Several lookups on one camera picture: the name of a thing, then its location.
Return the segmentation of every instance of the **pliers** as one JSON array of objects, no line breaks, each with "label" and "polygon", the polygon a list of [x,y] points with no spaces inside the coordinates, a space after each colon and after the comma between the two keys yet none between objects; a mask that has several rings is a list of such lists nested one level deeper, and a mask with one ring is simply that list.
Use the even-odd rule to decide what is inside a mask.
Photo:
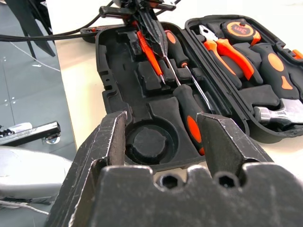
[{"label": "pliers", "polygon": [[237,51],[228,39],[219,39],[211,30],[204,25],[200,25],[200,33],[206,38],[204,46],[212,55],[214,61],[225,72],[237,89],[241,89],[242,82],[235,72],[225,63],[221,56],[227,56],[236,62],[242,69],[245,78],[254,85],[262,85],[263,79],[256,67],[242,53]]}]

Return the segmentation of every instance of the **screw hole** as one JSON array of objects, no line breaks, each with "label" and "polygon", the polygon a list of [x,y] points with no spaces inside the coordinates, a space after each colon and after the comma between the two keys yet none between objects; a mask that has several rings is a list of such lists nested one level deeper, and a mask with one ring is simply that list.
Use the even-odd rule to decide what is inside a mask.
[{"label": "screw hole", "polygon": [[174,176],[165,176],[162,178],[162,185],[167,189],[173,189],[178,186],[178,179]]},{"label": "screw hole", "polygon": [[235,182],[233,181],[233,179],[228,176],[220,177],[219,184],[224,188],[233,188],[235,186]]}]

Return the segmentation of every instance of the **black plastic tool case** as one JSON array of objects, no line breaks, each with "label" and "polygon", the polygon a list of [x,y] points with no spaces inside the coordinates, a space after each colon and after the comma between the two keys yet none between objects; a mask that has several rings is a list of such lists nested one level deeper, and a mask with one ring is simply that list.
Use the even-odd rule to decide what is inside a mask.
[{"label": "black plastic tool case", "polygon": [[[170,23],[162,23],[181,41],[190,59],[201,88],[214,105],[216,114],[232,118],[252,138],[264,143],[278,142],[286,137],[303,135],[302,126],[292,126],[286,131],[266,128],[253,116],[253,108],[241,93],[220,71],[202,42],[198,25],[244,18],[261,36],[262,42],[273,45],[278,56],[286,64],[290,74],[299,71],[303,75],[303,61],[283,49],[285,44],[257,21],[239,15],[214,15],[195,18],[186,22],[185,29]],[[100,32],[96,37],[97,70],[104,84],[103,99],[107,113],[127,111],[126,161],[128,164],[150,165],[160,171],[175,167],[187,167],[204,161],[192,144],[179,113],[177,99],[172,92],[177,84],[164,61],[160,66],[167,86],[161,84],[134,36],[135,29],[122,26]],[[190,85],[198,104],[207,111],[186,69],[177,69],[171,62],[181,83]],[[303,87],[302,78],[291,78]]]}]

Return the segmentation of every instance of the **screwdriver handle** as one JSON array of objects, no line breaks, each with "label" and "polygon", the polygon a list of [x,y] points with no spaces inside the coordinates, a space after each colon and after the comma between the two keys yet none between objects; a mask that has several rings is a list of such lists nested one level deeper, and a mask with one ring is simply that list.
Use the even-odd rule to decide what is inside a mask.
[{"label": "screwdriver handle", "polygon": [[189,58],[184,54],[178,38],[169,30],[165,31],[169,43],[169,53],[175,59],[178,68],[189,64]]},{"label": "screwdriver handle", "polygon": [[179,101],[181,117],[189,137],[196,149],[199,151],[199,154],[204,155],[202,136],[199,126],[196,123],[197,113],[203,112],[203,110],[195,101],[193,90],[190,86],[182,84],[174,90],[173,95]]},{"label": "screwdriver handle", "polygon": [[228,39],[218,39],[218,53],[230,57],[242,69],[244,76],[248,81],[256,85],[262,85],[263,79],[256,67],[242,53],[237,51],[228,41]]},{"label": "screwdriver handle", "polygon": [[274,52],[271,44],[259,43],[251,47],[261,55],[259,71],[266,84],[271,85],[279,98],[299,99],[299,91],[292,84],[287,68]]},{"label": "screwdriver handle", "polygon": [[229,80],[234,84],[234,86],[240,90],[242,87],[242,82],[237,77],[236,73],[226,64],[226,62],[219,55],[217,48],[218,44],[214,40],[206,40],[204,46],[207,48],[214,61],[223,70],[223,72],[228,76]]},{"label": "screwdriver handle", "polygon": [[151,63],[156,74],[158,76],[163,75],[160,65],[158,64],[157,59],[155,57],[155,54],[153,53],[152,49],[147,44],[144,36],[142,35],[142,32],[138,31],[137,36],[138,36],[142,51],[146,54],[146,57],[147,57],[148,61]]}]

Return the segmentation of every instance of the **hammer handle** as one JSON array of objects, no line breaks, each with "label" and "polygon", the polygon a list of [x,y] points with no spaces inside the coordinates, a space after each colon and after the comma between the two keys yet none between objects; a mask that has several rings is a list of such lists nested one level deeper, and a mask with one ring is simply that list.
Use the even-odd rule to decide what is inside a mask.
[{"label": "hammer handle", "polygon": [[266,84],[271,85],[279,98],[299,99],[299,91],[289,78],[287,68],[274,52],[271,44],[259,43],[251,47],[261,55],[259,72]]}]

